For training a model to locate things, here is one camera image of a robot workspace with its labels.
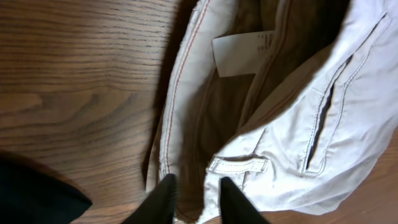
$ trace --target garment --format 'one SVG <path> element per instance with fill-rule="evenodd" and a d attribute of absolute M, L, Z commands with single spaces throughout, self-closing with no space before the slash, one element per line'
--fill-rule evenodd
<path fill-rule="evenodd" d="M 232 77 L 219 75 L 212 42 L 269 30 L 235 29 L 245 26 L 237 22 L 247 15 L 242 1 L 202 0 L 193 10 L 147 180 L 150 191 L 166 174 L 178 176 L 183 221 L 220 214 L 225 176 L 260 211 L 333 211 L 370 173 L 397 127 L 397 1 L 269 5 L 277 7 L 267 55 L 255 74 Z"/>
<path fill-rule="evenodd" d="M 68 224 L 90 206 L 91 201 L 74 187 L 0 159 L 1 223 Z"/>

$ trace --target white denim fabric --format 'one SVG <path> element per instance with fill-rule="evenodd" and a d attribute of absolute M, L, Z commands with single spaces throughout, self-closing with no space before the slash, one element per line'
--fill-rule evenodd
<path fill-rule="evenodd" d="M 198 2 L 147 175 L 147 191 L 177 175 L 179 220 L 218 216 L 225 176 L 260 211 L 321 215 L 370 173 L 398 124 L 398 1 L 351 0 L 329 43 L 322 36 L 329 24 L 317 21 L 334 26 L 320 17 L 331 2 L 280 0 L 261 68 L 226 78 L 217 74 L 211 41 L 234 34 L 242 5 Z"/>

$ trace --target clothing tag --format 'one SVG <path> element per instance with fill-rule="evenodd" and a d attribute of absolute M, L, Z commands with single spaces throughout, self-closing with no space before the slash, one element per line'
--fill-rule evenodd
<path fill-rule="evenodd" d="M 213 39 L 213 53 L 220 77 L 256 73 L 273 37 L 274 31 L 263 31 Z"/>

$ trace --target wooden surface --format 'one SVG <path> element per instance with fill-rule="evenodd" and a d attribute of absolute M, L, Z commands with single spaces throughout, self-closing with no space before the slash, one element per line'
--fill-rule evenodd
<path fill-rule="evenodd" d="M 193 0 L 0 1 L 0 154 L 84 192 L 75 223 L 121 223 L 144 199 L 141 167 Z M 280 223 L 398 223 L 398 137 L 336 212 Z"/>

